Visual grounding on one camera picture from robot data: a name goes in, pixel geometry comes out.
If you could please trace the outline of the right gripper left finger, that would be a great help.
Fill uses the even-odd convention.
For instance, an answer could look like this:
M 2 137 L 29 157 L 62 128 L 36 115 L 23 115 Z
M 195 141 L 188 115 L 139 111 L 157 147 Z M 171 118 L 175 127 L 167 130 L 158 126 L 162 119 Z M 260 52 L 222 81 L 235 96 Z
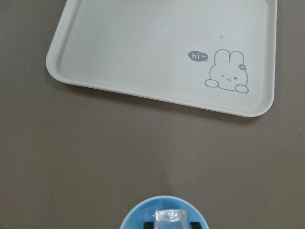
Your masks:
M 144 222 L 143 223 L 143 229 L 154 229 L 154 222 Z

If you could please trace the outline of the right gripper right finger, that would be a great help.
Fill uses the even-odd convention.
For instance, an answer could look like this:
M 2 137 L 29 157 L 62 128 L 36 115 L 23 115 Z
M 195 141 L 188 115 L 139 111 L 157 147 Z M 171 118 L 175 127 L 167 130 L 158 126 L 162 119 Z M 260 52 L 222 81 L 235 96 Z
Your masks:
M 190 222 L 191 229 L 202 229 L 200 222 Z

